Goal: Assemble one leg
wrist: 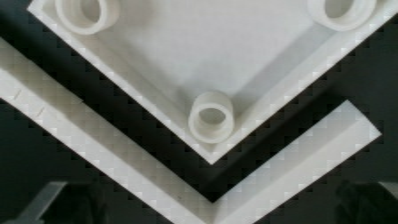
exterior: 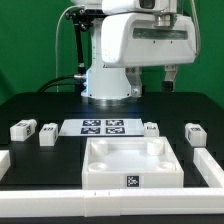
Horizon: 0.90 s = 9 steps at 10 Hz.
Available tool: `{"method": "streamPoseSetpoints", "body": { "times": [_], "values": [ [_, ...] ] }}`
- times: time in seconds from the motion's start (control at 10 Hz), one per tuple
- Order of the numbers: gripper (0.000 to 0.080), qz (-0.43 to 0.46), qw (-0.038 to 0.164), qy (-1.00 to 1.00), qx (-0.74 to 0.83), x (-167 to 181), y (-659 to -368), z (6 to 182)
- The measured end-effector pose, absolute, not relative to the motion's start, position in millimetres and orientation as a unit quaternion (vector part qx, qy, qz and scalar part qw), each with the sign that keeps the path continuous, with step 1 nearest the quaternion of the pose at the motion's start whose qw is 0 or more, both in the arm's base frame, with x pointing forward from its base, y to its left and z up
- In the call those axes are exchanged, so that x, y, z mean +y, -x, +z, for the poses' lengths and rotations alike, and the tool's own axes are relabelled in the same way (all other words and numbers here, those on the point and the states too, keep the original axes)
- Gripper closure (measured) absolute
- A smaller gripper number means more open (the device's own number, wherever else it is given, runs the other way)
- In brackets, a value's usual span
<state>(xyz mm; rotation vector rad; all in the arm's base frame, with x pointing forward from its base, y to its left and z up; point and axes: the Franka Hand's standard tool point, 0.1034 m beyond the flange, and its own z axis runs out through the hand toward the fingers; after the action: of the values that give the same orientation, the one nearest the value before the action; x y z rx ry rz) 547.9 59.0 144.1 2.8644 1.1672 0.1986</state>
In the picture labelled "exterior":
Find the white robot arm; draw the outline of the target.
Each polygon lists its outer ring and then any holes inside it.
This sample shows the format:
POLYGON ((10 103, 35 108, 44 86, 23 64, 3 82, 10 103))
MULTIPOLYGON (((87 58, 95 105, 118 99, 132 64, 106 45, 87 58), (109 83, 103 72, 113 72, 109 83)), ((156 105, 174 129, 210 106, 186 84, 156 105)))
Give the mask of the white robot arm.
POLYGON ((73 21, 91 31, 92 64, 85 75, 85 101, 119 105, 142 95, 140 69, 163 66, 162 88, 174 90, 180 64, 200 52, 197 13, 187 16, 181 0, 70 0, 73 21))

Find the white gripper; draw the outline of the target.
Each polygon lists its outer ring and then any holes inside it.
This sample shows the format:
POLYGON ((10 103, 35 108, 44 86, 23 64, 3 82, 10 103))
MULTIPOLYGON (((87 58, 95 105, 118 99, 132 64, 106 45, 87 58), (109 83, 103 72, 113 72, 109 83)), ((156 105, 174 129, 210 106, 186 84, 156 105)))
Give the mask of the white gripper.
POLYGON ((129 67, 131 95, 142 95, 139 67, 165 66, 164 91, 173 91, 178 66, 195 60, 195 28, 190 17, 178 15, 173 27, 155 27, 152 14, 107 16, 102 23, 101 52, 107 67, 129 67))

